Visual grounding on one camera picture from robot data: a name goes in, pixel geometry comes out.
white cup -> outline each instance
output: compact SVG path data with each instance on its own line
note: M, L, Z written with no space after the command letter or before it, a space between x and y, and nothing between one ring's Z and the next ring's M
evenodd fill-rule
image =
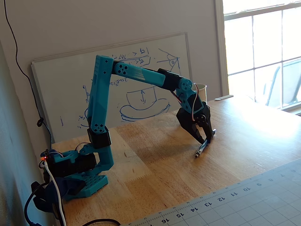
M199 98L201 98L201 100L205 101L206 104L207 104L207 85L197 83L197 86L198 86L198 95L199 95Z

chair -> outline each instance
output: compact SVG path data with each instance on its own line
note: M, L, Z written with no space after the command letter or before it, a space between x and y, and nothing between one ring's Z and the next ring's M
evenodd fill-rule
M298 102L297 95L301 85L301 59L283 64L283 103L290 105ZM269 90L266 106L281 105L281 67L275 71Z

wooden table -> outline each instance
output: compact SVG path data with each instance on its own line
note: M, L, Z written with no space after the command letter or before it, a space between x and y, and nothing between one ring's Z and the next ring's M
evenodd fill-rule
M129 223L301 157L301 117L235 97L208 105L217 132L197 159L200 144L176 112L110 129L115 164L103 172L109 184L65 203L67 224ZM53 147L64 152L84 141L87 136Z

white cable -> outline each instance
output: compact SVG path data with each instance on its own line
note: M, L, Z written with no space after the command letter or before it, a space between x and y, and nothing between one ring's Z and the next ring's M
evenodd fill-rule
M61 217L62 217L62 220L63 220L63 224L64 224L64 226L67 226L66 220L65 220L65 216L64 216L64 214L63 214L62 199L61 199L60 190L58 189L58 186L57 186L57 184L56 184L56 182L55 182L55 178L53 177L52 173L51 173L50 170L49 170L47 161L44 161L44 163L45 163L45 168L46 168L48 174L50 175L53 184L55 185L55 189L56 189L57 197L58 197L58 206L59 206L59 208L60 208L60 213L61 213Z
M191 111L191 117L192 117L192 121L195 121L195 119L193 118L193 110L194 110L194 103L196 102L197 100L197 97L198 97L198 86L196 83L194 83L194 85L196 86L196 89L197 89L197 94L196 94L196 98L194 99L193 101L193 105L192 105L192 111Z

robotic arm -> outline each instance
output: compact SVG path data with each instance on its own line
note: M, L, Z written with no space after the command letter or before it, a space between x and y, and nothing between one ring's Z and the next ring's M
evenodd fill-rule
M179 123L202 144L200 150L210 143L215 133L215 130L211 128L210 108L206 102L201 101L198 92L191 89L192 82L189 79L164 69L158 69L156 72L114 61L109 57L96 56L87 114L89 124L87 132L91 143L84 145L79 152L72 150L64 152L61 156L56 154L55 150L46 150L42 156L47 161L51 173L56 177L62 190L62 197L66 200L89 197L108 184L107 177L98 174L109 170L114 164L110 134L105 126L112 74L171 91L181 104L176 115ZM205 140L201 137L196 125L203 128L206 134ZM95 153L99 155L99 163L96 163ZM47 173L45 174L44 180L49 181ZM45 193L55 194L51 183L45 188ZM51 195L36 197L36 201L34 199L36 207L43 211L46 209L44 205L55 203L55 200L57 200L55 196Z
M111 144L108 139L109 132L105 127L111 74L156 85L171 92L176 91L176 97L181 104L181 108L177 114L181 126L198 142L203 144L204 139L196 128L196 124L199 125L204 129L207 141L210 143L213 136L210 109L197 96L197 92L191 89L192 82L189 79L180 77L164 69L159 69L156 72L114 61L109 57L97 56L87 115L89 123L88 134L95 149Z

